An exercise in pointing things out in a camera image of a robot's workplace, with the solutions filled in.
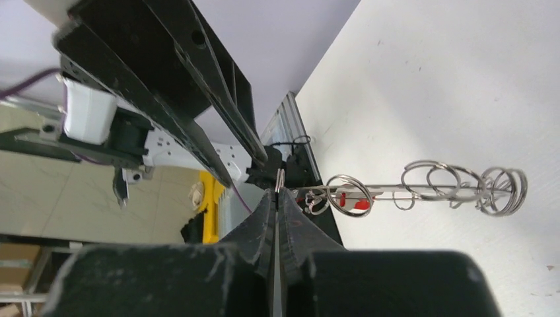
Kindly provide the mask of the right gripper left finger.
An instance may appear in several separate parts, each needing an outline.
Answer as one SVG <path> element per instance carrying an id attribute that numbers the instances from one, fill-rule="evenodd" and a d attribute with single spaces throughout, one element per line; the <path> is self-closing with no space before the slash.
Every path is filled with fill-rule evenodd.
<path id="1" fill-rule="evenodd" d="M 62 265 L 45 316 L 269 316 L 273 193 L 215 244 L 88 244 Z"/>

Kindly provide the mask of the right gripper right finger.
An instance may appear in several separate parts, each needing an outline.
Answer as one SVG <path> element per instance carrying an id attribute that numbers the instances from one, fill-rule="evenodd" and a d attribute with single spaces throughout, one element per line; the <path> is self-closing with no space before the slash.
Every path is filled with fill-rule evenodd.
<path id="1" fill-rule="evenodd" d="M 499 316 L 482 271 L 450 250 L 350 251 L 278 195 L 287 316 Z"/>

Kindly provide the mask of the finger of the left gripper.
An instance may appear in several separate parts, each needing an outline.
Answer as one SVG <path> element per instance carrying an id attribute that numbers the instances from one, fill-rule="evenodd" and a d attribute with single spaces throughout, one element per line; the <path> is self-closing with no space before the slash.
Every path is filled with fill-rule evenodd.
<path id="1" fill-rule="evenodd" d="M 222 185 L 233 180 L 203 129 L 177 103 L 150 89 L 101 37 L 81 20 L 65 23 L 54 35 L 53 46 L 106 90 L 147 115 L 188 150 Z"/>
<path id="2" fill-rule="evenodd" d="M 252 161 L 267 162 L 250 83 L 192 1 L 78 1 L 77 20 L 180 114 L 196 120 L 214 108 Z"/>

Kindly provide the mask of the red tagged key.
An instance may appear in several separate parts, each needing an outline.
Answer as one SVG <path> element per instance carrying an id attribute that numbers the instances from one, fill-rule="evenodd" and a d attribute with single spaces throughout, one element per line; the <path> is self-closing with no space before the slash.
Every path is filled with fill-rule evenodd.
<path id="1" fill-rule="evenodd" d="M 372 203 L 367 199 L 363 192 L 348 192 L 342 191 L 338 193 L 338 198 L 335 202 L 339 204 L 346 211 L 350 212 L 364 212 L 371 208 Z"/>

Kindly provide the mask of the metal key ring disc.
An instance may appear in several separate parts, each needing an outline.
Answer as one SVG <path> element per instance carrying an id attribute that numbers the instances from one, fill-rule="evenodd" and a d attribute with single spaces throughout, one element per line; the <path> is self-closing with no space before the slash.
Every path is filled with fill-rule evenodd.
<path id="1" fill-rule="evenodd" d="M 364 212 L 344 210 L 335 202 L 342 191 L 363 192 L 372 203 Z M 515 214 L 528 194 L 528 177 L 517 168 L 492 166 L 482 173 L 437 160 L 415 160 L 404 166 L 397 184 L 365 184 L 348 174 L 336 174 L 324 185 L 289 189 L 299 209 L 308 215 L 320 215 L 327 209 L 362 218 L 381 201 L 392 203 L 401 211 L 410 211 L 419 202 L 447 202 L 458 209 L 472 204 L 490 217 Z"/>

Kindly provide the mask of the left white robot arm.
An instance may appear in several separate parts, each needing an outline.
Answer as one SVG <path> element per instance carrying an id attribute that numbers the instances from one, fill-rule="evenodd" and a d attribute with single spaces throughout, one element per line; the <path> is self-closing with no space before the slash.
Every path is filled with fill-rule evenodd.
<path id="1" fill-rule="evenodd" d="M 196 118 L 214 109 L 263 166 L 252 87 L 193 1 L 76 1 L 54 48 L 86 86 L 121 98 L 165 131 L 194 161 L 232 184 Z"/>

